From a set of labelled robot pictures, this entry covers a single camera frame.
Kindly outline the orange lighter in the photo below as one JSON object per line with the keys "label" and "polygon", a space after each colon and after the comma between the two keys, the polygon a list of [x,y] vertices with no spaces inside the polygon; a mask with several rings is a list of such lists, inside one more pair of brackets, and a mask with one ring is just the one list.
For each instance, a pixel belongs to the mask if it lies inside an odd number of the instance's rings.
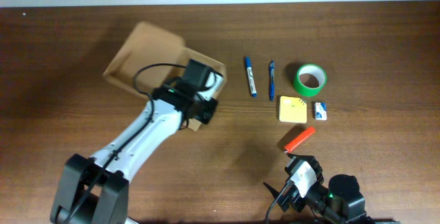
{"label": "orange lighter", "polygon": [[316,132],[314,127],[309,127],[304,130],[300,135],[295,137],[291,142],[284,146],[284,153],[291,153],[297,149],[305,140],[311,137]]}

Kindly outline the blue whiteboard marker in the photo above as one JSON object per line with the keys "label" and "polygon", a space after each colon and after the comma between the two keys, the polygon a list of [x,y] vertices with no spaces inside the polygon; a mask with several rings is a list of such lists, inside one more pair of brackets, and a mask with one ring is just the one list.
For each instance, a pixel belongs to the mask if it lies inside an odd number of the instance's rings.
{"label": "blue whiteboard marker", "polygon": [[249,87],[250,87],[250,94],[253,98],[256,98],[257,91],[256,91],[255,82],[254,82],[254,75],[253,75],[253,71],[252,71],[252,64],[251,64],[250,58],[246,56],[244,58],[244,61],[245,61],[245,68],[247,71],[247,78],[248,78]]}

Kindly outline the brown cardboard box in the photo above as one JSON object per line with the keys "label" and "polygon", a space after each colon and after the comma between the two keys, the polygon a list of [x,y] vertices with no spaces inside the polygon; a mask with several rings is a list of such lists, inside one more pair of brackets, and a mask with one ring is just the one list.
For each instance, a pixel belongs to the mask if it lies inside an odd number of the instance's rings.
{"label": "brown cardboard box", "polygon": [[187,48],[182,37],[146,22],[136,25],[103,76],[110,83],[142,96],[146,99],[145,107],[154,100],[173,105],[183,113],[180,128],[186,125],[196,131],[201,122],[189,119],[187,123],[184,120],[184,111],[194,97],[175,88],[190,59],[208,65],[223,75],[223,84],[214,94],[217,99],[226,82],[225,65]]}

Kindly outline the yellow sticky note pad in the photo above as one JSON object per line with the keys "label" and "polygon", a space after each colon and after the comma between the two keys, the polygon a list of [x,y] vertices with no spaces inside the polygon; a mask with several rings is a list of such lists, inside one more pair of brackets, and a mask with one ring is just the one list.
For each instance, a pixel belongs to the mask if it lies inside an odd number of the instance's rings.
{"label": "yellow sticky note pad", "polygon": [[281,122],[305,124],[307,122],[307,102],[302,98],[281,96],[278,119]]}

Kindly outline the small white blue box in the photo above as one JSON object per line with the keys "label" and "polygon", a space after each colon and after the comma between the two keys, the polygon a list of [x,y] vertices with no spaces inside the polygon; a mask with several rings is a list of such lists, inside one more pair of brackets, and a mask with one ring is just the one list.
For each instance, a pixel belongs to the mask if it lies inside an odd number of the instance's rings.
{"label": "small white blue box", "polygon": [[314,117],[316,120],[327,120],[327,106],[324,102],[314,103]]}

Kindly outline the blue ballpoint pen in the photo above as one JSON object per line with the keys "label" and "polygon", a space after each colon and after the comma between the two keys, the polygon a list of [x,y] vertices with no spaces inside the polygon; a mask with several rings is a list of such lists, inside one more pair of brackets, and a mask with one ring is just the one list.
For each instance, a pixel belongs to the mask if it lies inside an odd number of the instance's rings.
{"label": "blue ballpoint pen", "polygon": [[269,64],[269,100],[274,100],[274,91],[275,91],[275,84],[274,84],[274,61],[272,60]]}

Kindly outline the green tape roll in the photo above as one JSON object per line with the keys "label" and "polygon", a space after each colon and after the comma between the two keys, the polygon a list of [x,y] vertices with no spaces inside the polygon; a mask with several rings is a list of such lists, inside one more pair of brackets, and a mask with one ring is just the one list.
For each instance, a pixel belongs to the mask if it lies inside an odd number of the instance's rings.
{"label": "green tape roll", "polygon": [[302,96],[316,96],[327,83],[325,70],[315,64],[301,66],[294,77],[294,89]]}

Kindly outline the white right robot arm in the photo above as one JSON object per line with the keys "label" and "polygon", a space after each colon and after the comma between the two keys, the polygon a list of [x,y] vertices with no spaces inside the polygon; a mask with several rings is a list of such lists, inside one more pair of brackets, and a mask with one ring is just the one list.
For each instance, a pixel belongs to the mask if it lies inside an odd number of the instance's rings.
{"label": "white right robot arm", "polygon": [[288,177],[280,191],[268,183],[264,186],[274,197],[265,214],[265,222],[270,221],[270,212],[275,205],[282,211],[292,208],[300,213],[305,207],[321,215],[317,223],[362,224],[394,223],[390,219],[373,219],[366,210],[366,201],[360,192],[357,178],[339,174],[330,178],[328,186],[323,186],[324,177],[318,160],[311,155],[287,155],[290,160],[285,167]]}

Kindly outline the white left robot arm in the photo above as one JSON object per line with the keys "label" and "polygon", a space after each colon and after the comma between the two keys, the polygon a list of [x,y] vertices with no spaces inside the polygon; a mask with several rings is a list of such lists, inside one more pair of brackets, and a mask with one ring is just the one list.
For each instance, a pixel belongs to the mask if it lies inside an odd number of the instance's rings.
{"label": "white left robot arm", "polygon": [[116,139],[86,158],[72,155],[58,183],[50,213],[52,223],[132,223],[129,186],[137,171],[168,137],[183,113],[163,101],[148,102]]}

